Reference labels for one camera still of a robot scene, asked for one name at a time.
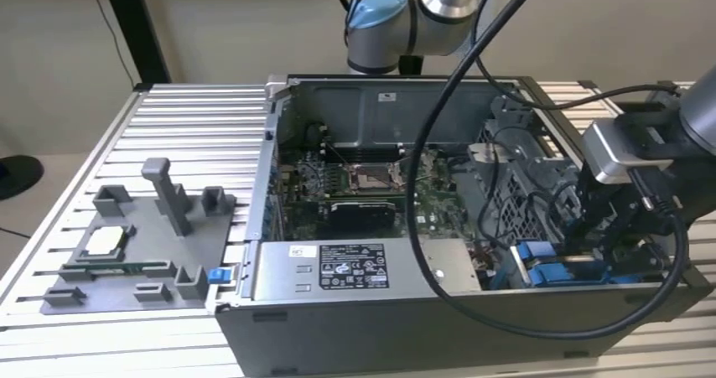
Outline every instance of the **black connector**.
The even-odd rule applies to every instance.
[[[627,170],[630,181],[641,195],[641,203],[649,212],[665,217],[676,212],[678,198],[657,166],[634,167]]]

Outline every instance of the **black pole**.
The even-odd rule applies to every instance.
[[[144,0],[109,0],[109,3],[141,82],[169,83],[171,78]]]

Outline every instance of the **slotted aluminum surface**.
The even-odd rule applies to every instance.
[[[571,100],[563,95],[591,94],[575,83],[546,83],[542,87],[555,101]],[[148,94],[129,100],[8,276],[0,281],[0,293],[6,294],[0,305],[0,327],[6,328],[0,329],[0,376],[241,376],[216,321],[205,310],[45,317],[37,313],[37,296],[54,282],[54,276],[42,272],[56,270],[66,260],[92,219],[90,198],[98,185],[110,181],[126,184],[133,194],[151,194],[137,178],[144,155],[173,160],[172,179],[183,182],[189,192],[204,185],[221,184],[239,197],[223,259],[227,264],[237,262],[243,254],[240,242],[261,138],[263,105],[261,86],[159,85]],[[614,113],[607,102],[602,107],[567,111],[574,122],[589,122],[609,114]],[[710,243],[716,241],[716,224],[709,221],[716,223],[716,216],[709,217],[690,230],[692,259],[714,282],[716,250],[710,249]],[[452,378],[714,376],[714,300],[712,295],[673,322],[639,328],[597,360],[495,365],[418,375]],[[415,373],[372,376],[407,377]]]

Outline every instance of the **gray 3d printed holder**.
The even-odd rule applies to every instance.
[[[171,183],[168,168],[165,158],[148,158],[141,167],[157,198],[132,198],[122,185],[100,188],[97,215],[44,294],[44,314],[203,307],[207,271],[220,266],[236,199],[221,187],[187,195]],[[86,244],[105,227],[121,228],[120,239],[94,253]]]

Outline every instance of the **small white component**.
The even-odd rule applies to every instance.
[[[110,227],[100,227],[92,232],[89,241],[86,242],[86,255],[105,255],[124,241],[124,229],[113,225]]]

